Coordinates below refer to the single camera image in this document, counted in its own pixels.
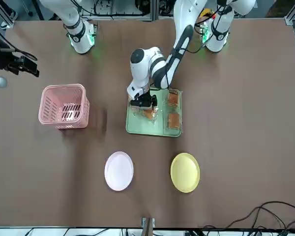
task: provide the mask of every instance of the white plate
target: white plate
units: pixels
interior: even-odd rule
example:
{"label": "white plate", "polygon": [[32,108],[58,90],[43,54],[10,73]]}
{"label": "white plate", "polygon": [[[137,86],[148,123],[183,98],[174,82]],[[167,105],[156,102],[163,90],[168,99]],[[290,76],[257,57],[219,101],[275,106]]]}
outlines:
{"label": "white plate", "polygon": [[111,189],[121,191],[131,183],[133,171],[130,156],[123,151],[117,151],[106,162],[105,180]]}

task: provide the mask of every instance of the pink basket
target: pink basket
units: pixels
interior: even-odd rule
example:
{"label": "pink basket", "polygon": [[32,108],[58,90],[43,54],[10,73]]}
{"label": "pink basket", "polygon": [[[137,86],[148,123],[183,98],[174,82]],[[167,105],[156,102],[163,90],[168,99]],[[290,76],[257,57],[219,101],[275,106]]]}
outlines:
{"label": "pink basket", "polygon": [[51,85],[42,93],[38,119],[57,129],[85,128],[89,122],[89,101],[81,84]]}

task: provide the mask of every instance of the food item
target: food item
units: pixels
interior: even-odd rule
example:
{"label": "food item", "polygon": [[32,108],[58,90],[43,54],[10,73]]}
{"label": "food item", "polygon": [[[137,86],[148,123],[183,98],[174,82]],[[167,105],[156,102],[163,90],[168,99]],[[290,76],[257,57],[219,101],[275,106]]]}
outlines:
{"label": "food item", "polygon": [[170,106],[177,107],[178,106],[178,98],[179,98],[179,95],[176,90],[169,90],[167,102]]}
{"label": "food item", "polygon": [[174,112],[168,114],[168,128],[180,129],[180,117],[178,113]]}
{"label": "food item", "polygon": [[143,115],[148,119],[153,119],[154,114],[155,113],[154,113],[153,109],[143,110]]}

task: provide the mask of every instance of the green tray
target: green tray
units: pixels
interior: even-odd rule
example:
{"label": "green tray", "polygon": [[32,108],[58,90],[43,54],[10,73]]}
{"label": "green tray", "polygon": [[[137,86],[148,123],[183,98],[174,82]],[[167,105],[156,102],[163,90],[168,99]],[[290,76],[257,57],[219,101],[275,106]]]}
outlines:
{"label": "green tray", "polygon": [[179,99],[177,108],[172,108],[164,103],[164,98],[168,96],[168,89],[157,90],[155,88],[150,89],[151,95],[156,95],[158,114],[155,122],[152,122],[145,117],[134,115],[134,112],[130,108],[130,102],[127,106],[127,119],[126,119],[126,130],[131,134],[145,134],[145,135],[157,135],[157,136],[169,136],[178,137],[181,134],[180,129],[168,129],[167,128],[167,114],[168,112],[175,111],[181,119],[181,91],[178,91]]}

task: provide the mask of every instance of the small robot arm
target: small robot arm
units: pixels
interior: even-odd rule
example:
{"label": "small robot arm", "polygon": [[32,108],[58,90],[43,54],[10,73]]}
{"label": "small robot arm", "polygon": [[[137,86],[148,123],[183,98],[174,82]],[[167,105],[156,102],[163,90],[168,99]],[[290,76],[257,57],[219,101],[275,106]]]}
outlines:
{"label": "small robot arm", "polygon": [[[253,8],[256,0],[217,0],[223,11],[218,12],[211,24],[213,34],[206,44],[213,52],[220,51],[227,39],[230,24],[234,18],[234,10],[245,15]],[[193,27],[207,0],[177,0],[174,5],[174,21],[176,39],[173,49],[165,60],[160,49],[152,47],[144,50],[136,49],[130,58],[133,80],[127,88],[130,104],[140,108],[157,105],[156,97],[149,92],[149,79],[152,78],[157,89],[168,88],[174,73],[184,56],[193,35]]]}
{"label": "small robot arm", "polygon": [[[15,48],[10,48],[4,41],[0,39],[0,70],[10,71],[18,75],[19,72],[27,72],[35,77],[39,77],[37,64],[26,56],[16,56],[13,54]],[[0,76],[0,88],[7,85],[7,80]]]}
{"label": "small robot arm", "polygon": [[63,21],[69,33],[71,45],[79,54],[87,53],[94,46],[94,25],[83,20],[77,6],[70,0],[40,0]]}

